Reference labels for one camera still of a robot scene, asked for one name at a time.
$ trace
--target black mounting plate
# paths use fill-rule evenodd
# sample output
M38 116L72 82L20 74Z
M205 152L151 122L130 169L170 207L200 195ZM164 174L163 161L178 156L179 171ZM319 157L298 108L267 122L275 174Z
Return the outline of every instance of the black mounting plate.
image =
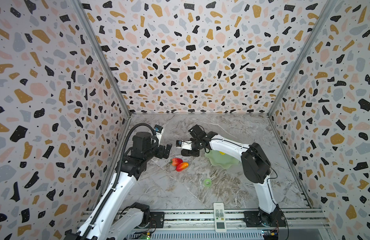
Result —
M285 221L284 215L282 214L281 210L277 207L274 211L278 211L276 214L276 220L279 222L279 227L286 227L287 222ZM258 211L244 211L244 222L246 223L246 227L259 227L263 226L261 224L261 220L259 218ZM277 222L274 221L270 227L277 227Z
M150 229L154 229L157 225L157 228L163 228L163 221L165 219L165 213L164 212L150 212L150 218L149 220L152 222L152 226Z

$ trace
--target remote control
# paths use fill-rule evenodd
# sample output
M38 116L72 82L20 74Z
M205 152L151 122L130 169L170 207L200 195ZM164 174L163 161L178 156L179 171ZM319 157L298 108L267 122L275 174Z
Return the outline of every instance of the remote control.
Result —
M214 228L216 232L226 232L224 203L215 202L213 204L213 210Z

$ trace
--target cable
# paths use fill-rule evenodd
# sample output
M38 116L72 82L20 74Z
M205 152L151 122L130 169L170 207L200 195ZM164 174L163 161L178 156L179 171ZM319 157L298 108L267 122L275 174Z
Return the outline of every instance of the cable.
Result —
M107 202L107 200L109 199L109 197L110 197L110 196L111 196L111 194L113 193L113 191L114 191L113 189L115 189L115 188L116 188L116 186L117 186L117 184L118 184L118 180L120 179L121 167L122 167L122 164L124 163L124 154L125 154L125 150L126 150L126 146L127 146L127 144L128 144L129 138L130 138L130 136L132 135L132 132L133 132L136 128L140 127L140 126L146 126L146 127L148 127L148 128L151 130L151 132L152 132L153 136L156 136L156 132L154 131L154 129L153 129L150 125L148 125L148 124L146 124L146 123L138 123L138 124L134 125L134 126L130 129L130 131L128 132L128 134L127 134L127 135L126 135L126 137L125 137L125 141L124 141L124 144L123 144L122 149L121 149L120 160L117 162L117 167L116 167L116 176L115 176L115 180L114 180L114 183L113 183L113 185L112 185L112 188L108 191L108 193L106 194L106 196L105 196L105 197L104 197L104 199L102 200L102 202L101 202L100 206L98 207L98 209L97 209L96 213L94 214L93 218L91 219L91 221L90 221L90 223L89 223L88 227L86 228L85 232L83 233L82 238L84 238L84 239L85 239L85 238L87 237L87 235L89 234L89 232L90 232L90 230L91 230L91 228L92 228L93 224L96 222L96 220L97 220L97 218L98 218L98 215L100 215L101 210L102 210L102 209L103 209L103 207L105 206L105 203Z

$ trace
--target black speckle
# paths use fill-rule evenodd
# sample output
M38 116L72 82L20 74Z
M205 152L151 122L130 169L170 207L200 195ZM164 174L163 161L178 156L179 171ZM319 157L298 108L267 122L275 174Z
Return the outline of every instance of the black speckle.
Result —
M30 0L24 0L27 8L29 9L29 12L33 14L33 11L37 9L37 6L35 3L31 2Z
M18 142L19 139L24 138L26 135L27 128L19 125L10 137L13 142Z
M21 211L21 216L22 216L22 223L29 221L29 219L30 219L29 209L27 208L25 210L22 210Z
M369 112L369 110L370 110L370 102L368 102L367 100L361 98L358 103L360 104L360 108L361 109L364 109L364 110L366 110L366 111Z
M284 6L284 10L291 11L291 12L293 12L294 8L295 8L295 6L293 6L293 5L285 4L285 6Z
M68 15L64 15L64 16L60 16L60 19L61 21L64 23L64 22L67 22L67 21L70 21L70 18Z
M113 6L112 6L112 2L111 2L111 1L106 2L106 3L104 3L104 4L102 5L102 7L103 7L103 8L112 8L112 7L113 7Z
M194 4L184 3L184 8L185 9L194 10Z
M50 201L54 201L55 189L47 193L46 197L50 199Z
M27 184L24 186L24 188L29 188L33 186L39 179L38 172L35 172L32 176L32 178L27 182Z
M51 70L47 65L45 65L45 70L48 76L54 76L54 71Z
M21 17L21 13L20 12L18 12L15 8L13 8L13 7L11 7L10 8L10 12L14 15L14 16L16 16L16 17Z

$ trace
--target white arm segment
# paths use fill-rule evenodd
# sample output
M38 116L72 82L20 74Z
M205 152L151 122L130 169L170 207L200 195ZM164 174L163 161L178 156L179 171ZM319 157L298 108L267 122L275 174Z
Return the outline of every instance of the white arm segment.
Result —
M235 141L226 139L221 135L216 135L212 137L209 144L212 150L226 153L238 159L239 161L241 161L242 153L247 151L249 148L248 144L235 142ZM273 191L272 191L272 188L270 187L271 184L270 183L268 184L268 179L269 179L269 175L265 177L263 184L261 183L253 183L253 184L255 185L259 208L262 209L264 212L270 214L276 208L276 205L274 204L276 200L273 198L274 196Z
M90 217L79 228L79 231L81 231L80 236L83 235L86 228L90 224L91 219L93 218L94 214L97 212L102 201L104 200L106 194L111 190L112 185L115 181L115 176L116 176L116 173L114 173L111 183L109 184L105 194L102 196L100 202L97 204L96 208L94 209ZM126 195L129 193L129 191L131 190L132 186L136 183L136 181L137 180L134 176L129 177L127 173L121 172L120 179L115 188L115 191L110 195L109 199L106 201L104 207L102 208L100 214L97 217L96 222L94 223L94 226L92 226L92 230L89 232L86 238L91 239L93 236L97 236L98 240L105 240L108 237L108 234L111 231L111 227L112 227L112 223L114 221L115 215L117 214ZM140 214L139 222L136 225L129 228L128 232L126 232L125 235L127 235L133 228L135 228L141 222L142 222L142 212Z

